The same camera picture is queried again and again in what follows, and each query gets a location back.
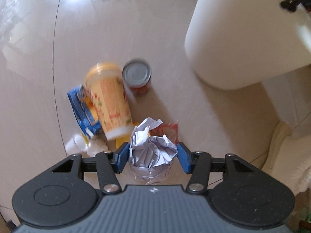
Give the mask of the white plastic bucket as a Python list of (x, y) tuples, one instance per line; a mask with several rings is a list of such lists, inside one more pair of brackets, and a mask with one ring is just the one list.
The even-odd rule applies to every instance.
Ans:
[(184, 49), (205, 83), (235, 90), (310, 64), (310, 14), (284, 0), (197, 0)]

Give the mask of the white cloth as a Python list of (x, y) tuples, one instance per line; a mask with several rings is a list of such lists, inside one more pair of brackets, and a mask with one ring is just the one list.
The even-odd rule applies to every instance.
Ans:
[(294, 195), (310, 189), (310, 135), (295, 138), (290, 126), (279, 122), (261, 170), (286, 185)]

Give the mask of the red tin can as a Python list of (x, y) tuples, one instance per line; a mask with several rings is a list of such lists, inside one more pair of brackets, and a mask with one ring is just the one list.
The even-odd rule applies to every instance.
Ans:
[(149, 63), (140, 58), (129, 60), (122, 70), (123, 81), (136, 96), (144, 95), (149, 91), (151, 75), (152, 70)]

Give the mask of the blue juice carton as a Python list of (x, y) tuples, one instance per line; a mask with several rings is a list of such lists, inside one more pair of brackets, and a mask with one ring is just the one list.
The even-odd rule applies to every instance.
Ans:
[(74, 116), (82, 133), (93, 138), (103, 132), (98, 115), (83, 85), (67, 92)]

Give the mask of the yellow milk tea cup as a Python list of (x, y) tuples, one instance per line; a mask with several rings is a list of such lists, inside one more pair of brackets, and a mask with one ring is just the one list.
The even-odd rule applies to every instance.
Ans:
[(111, 141), (131, 134), (133, 121), (122, 70), (114, 63), (98, 63), (89, 70), (84, 86), (106, 139)]

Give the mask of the red snack wrapper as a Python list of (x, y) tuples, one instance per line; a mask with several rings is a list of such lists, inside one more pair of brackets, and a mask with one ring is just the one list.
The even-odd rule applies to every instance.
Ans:
[(163, 123), (160, 126), (151, 129), (149, 131), (151, 136), (162, 137), (166, 135), (167, 138), (174, 143), (175, 145), (179, 142), (179, 133), (178, 133), (178, 124), (177, 123)]

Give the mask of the clear plastic bottle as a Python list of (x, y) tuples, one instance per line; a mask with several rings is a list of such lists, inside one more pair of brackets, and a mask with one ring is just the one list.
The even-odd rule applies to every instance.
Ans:
[(68, 155), (81, 154), (84, 157), (95, 157), (98, 153), (109, 151), (106, 142), (99, 136), (87, 138), (79, 133), (74, 134), (65, 144)]

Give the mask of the white paper ball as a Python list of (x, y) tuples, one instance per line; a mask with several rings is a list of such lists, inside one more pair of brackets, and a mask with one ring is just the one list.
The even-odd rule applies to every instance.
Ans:
[(146, 185), (157, 185), (165, 180), (178, 155), (176, 145), (167, 135), (149, 135), (162, 124), (162, 120), (148, 117), (135, 126), (131, 134), (128, 160), (130, 170), (136, 179), (144, 181)]

